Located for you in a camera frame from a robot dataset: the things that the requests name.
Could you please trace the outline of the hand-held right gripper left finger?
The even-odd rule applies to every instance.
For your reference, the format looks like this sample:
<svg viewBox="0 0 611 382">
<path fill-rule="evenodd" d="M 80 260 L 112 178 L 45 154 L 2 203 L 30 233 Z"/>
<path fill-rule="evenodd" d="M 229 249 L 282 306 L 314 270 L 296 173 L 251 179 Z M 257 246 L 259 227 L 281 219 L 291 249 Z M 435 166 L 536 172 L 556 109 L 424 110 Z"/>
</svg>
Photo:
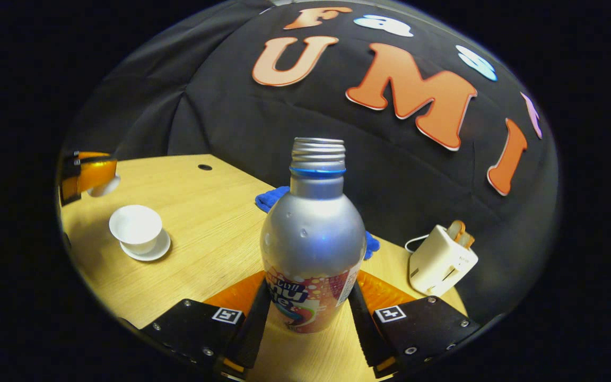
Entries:
<svg viewBox="0 0 611 382">
<path fill-rule="evenodd" d="M 271 304 L 260 271 L 204 301 L 180 300 L 141 334 L 202 380 L 246 380 L 255 367 Z"/>
</svg>

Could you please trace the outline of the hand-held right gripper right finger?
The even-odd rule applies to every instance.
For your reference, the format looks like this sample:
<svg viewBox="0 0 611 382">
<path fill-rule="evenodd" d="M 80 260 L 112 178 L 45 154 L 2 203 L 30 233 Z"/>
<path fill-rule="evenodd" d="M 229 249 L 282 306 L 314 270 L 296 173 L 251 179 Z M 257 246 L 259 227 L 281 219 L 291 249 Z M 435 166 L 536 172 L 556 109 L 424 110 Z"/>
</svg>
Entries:
<svg viewBox="0 0 611 382">
<path fill-rule="evenodd" d="M 405 379 L 424 370 L 482 328 L 440 297 L 412 297 L 365 271 L 347 299 L 364 358 L 378 379 Z"/>
</svg>

